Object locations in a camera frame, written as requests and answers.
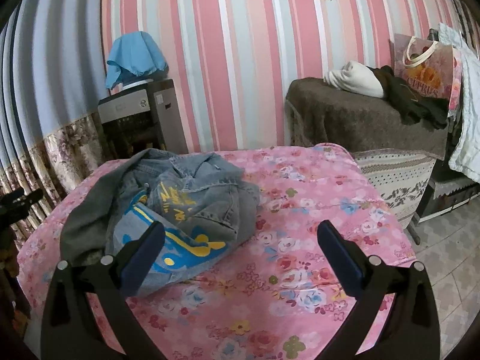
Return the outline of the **white folded garment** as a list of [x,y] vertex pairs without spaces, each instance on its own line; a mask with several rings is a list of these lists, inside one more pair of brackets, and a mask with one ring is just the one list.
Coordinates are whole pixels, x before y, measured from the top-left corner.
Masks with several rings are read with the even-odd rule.
[[369,67],[357,61],[348,61],[341,69],[326,72],[324,82],[336,89],[372,98],[384,98],[380,81]]

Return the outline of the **floral paper gift bag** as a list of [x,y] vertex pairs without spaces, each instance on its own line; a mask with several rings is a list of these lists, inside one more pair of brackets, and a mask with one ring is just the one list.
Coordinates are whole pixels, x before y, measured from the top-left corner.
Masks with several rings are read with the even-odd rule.
[[453,46],[396,33],[394,74],[419,94],[448,100],[448,116],[454,116],[461,97],[461,53]]

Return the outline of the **grey water dispenser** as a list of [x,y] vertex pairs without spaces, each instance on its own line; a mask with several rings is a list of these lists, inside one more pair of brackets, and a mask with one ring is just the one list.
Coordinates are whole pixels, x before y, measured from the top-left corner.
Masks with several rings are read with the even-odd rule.
[[97,112],[114,158],[145,149],[188,152],[174,82],[146,80],[100,100]]

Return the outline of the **blue cloth cover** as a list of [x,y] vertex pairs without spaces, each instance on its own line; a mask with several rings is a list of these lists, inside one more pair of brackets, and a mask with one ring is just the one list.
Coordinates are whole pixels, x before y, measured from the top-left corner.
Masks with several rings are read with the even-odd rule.
[[126,33],[115,39],[106,59],[108,89],[137,80],[168,74],[168,63],[153,37],[143,31]]

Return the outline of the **white patterned bed skirt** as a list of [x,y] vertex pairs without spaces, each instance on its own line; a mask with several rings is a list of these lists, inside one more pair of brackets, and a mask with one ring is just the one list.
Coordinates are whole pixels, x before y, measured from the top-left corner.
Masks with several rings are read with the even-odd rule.
[[421,152],[394,149],[355,152],[352,157],[406,229],[425,193],[436,159]]

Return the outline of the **white quilted blanket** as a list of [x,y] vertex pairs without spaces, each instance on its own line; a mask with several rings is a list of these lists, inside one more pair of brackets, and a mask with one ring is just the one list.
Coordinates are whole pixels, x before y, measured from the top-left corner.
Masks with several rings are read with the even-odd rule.
[[462,61],[461,134],[448,164],[479,183],[479,59],[460,33],[443,23],[439,24],[439,41],[456,48]]

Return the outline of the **brown blanket covered furniture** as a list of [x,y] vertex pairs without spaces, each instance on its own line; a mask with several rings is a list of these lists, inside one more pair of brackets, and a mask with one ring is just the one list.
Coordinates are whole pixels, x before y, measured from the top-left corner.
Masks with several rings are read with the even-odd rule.
[[318,78],[293,80],[285,109],[293,146],[334,143],[352,154],[391,149],[445,157],[446,129],[425,120],[406,125],[386,101],[332,88]]

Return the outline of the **striped floral curtain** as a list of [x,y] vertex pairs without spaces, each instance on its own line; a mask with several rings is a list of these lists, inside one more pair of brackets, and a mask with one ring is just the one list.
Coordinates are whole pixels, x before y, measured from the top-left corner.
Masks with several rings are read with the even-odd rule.
[[1,192],[43,192],[13,227],[18,244],[104,162],[100,2],[12,0],[1,7]]

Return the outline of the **pink floral bed sheet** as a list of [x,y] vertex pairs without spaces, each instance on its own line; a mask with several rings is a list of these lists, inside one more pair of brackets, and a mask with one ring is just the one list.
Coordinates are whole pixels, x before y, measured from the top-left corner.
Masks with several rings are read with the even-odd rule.
[[[217,155],[259,188],[254,234],[209,270],[125,301],[165,359],[314,359],[355,304],[318,244],[320,222],[328,220],[344,239],[387,265],[411,263],[411,244],[339,145]],[[19,252],[19,282],[36,313],[63,260],[67,218],[118,166],[101,166],[81,183]]]

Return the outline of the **blue denim jacket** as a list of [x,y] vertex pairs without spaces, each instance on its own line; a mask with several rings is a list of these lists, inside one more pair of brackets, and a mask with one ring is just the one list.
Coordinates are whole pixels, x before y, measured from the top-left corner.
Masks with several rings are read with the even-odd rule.
[[141,296],[209,270],[255,232],[260,190],[215,153],[143,150],[102,176],[67,218],[60,256],[74,266],[117,255],[154,223],[165,243]]

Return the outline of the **dark brown garment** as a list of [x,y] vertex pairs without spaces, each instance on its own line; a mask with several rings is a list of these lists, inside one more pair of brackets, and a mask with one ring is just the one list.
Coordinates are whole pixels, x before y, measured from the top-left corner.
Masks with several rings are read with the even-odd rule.
[[400,113],[405,125],[417,125],[424,120],[434,129],[445,129],[448,126],[447,99],[421,95],[404,79],[395,76],[389,66],[370,70],[379,80],[385,100]]

